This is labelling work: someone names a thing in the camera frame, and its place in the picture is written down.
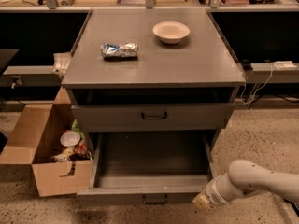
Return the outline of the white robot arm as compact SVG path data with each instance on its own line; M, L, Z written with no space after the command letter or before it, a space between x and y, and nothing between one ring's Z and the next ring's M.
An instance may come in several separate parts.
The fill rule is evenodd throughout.
M192 202L200 209L210 209L263 192L299 204L299 175L271 171L252 161L236 160L225 174L212 179Z

